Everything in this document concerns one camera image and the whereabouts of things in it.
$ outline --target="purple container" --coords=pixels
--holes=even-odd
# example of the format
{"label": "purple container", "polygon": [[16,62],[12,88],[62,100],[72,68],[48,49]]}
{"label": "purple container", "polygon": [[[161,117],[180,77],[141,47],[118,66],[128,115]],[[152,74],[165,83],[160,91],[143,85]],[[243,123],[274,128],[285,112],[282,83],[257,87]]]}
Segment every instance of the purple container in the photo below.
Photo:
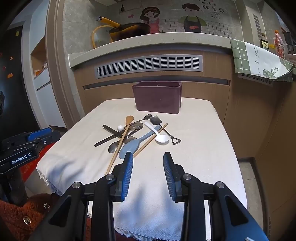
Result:
{"label": "purple container", "polygon": [[175,81],[142,81],[133,87],[137,110],[178,114],[182,83]]}

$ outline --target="wooden spoon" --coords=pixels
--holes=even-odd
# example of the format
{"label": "wooden spoon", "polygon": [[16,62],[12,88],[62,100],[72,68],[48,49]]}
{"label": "wooden spoon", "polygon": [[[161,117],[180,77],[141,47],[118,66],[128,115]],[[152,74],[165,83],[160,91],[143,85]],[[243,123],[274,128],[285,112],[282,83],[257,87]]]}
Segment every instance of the wooden spoon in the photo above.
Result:
{"label": "wooden spoon", "polygon": [[134,119],[134,118],[133,118],[132,115],[129,115],[129,116],[126,117],[126,127],[125,127],[125,131],[124,131],[124,133],[123,133],[123,135],[122,135],[122,138],[120,139],[120,142],[119,142],[119,144],[118,144],[117,150],[116,150],[116,152],[114,153],[114,155],[113,155],[113,157],[112,157],[112,159],[111,159],[111,162],[110,162],[110,164],[109,164],[109,166],[108,166],[108,169],[107,169],[105,175],[107,175],[107,174],[110,172],[111,167],[113,166],[114,161],[115,161],[115,159],[116,159],[116,157],[117,157],[117,155],[118,155],[118,152],[120,151],[120,148],[121,148],[121,146],[122,146],[123,139],[124,139],[126,133],[128,132],[129,126],[130,126],[130,124],[133,122],[133,119]]}

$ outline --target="blue spoon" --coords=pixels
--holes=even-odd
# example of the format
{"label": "blue spoon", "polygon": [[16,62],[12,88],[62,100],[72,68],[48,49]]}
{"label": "blue spoon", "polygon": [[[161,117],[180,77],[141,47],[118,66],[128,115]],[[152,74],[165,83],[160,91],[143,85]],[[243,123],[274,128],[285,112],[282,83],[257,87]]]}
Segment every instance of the blue spoon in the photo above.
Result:
{"label": "blue spoon", "polygon": [[[160,126],[156,126],[154,127],[154,129],[158,131],[160,129]],[[119,158],[123,160],[128,151],[134,154],[139,148],[140,143],[145,139],[147,139],[148,137],[152,136],[153,134],[154,132],[150,131],[146,135],[142,136],[141,138],[131,140],[130,142],[126,143],[119,152]]]}

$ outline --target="small black shovel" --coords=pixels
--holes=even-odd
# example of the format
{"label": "small black shovel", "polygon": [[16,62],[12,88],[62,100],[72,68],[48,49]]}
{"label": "small black shovel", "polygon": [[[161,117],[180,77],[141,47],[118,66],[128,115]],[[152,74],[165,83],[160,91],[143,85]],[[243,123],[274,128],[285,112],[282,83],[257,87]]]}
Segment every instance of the small black shovel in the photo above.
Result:
{"label": "small black shovel", "polygon": [[[158,117],[157,115],[156,115],[156,116],[153,116],[153,117],[150,117],[149,120],[151,121],[151,123],[152,123],[153,125],[159,125],[160,127],[162,127],[162,126],[160,125],[160,123],[162,123],[162,121],[159,119],[159,117]],[[178,144],[178,143],[181,142],[180,139],[173,137],[173,136],[172,136],[170,133],[168,133],[165,129],[163,129],[163,130],[164,130],[165,133],[166,133],[166,134],[172,139],[172,143],[173,143],[173,145],[176,145],[176,144]]]}

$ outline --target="wooden stick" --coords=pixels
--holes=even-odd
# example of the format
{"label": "wooden stick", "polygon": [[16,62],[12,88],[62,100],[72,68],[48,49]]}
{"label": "wooden stick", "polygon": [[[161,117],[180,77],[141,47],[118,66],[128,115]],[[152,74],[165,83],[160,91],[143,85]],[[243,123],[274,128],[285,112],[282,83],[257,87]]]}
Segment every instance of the wooden stick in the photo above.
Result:
{"label": "wooden stick", "polygon": [[116,157],[117,157],[117,155],[118,155],[118,153],[119,153],[119,150],[120,150],[120,148],[121,148],[121,146],[122,146],[123,139],[124,139],[126,133],[128,132],[129,126],[130,126],[130,125],[127,125],[127,126],[126,126],[126,130],[124,131],[124,133],[123,133],[123,135],[122,135],[122,138],[120,139],[120,142],[119,142],[119,144],[118,144],[118,147],[117,147],[117,149],[116,149],[116,152],[114,153],[114,155],[113,155],[113,157],[112,157],[112,160],[111,160],[111,162],[110,162],[110,164],[109,164],[109,166],[108,166],[108,169],[107,169],[105,175],[109,174],[109,172],[110,172],[110,170],[111,170],[111,167],[113,166],[113,163],[114,163],[114,161],[115,161],[115,159],[116,159]]}
{"label": "wooden stick", "polygon": [[[158,133],[160,133],[167,125],[168,125],[167,123],[164,124],[164,126],[158,130]],[[133,157],[135,158],[135,156],[138,155],[141,152],[141,150],[143,150],[155,137],[156,137],[156,134],[153,134],[153,136],[148,141],[146,141],[145,144],[140,147],[140,149],[138,149],[134,153]]]}

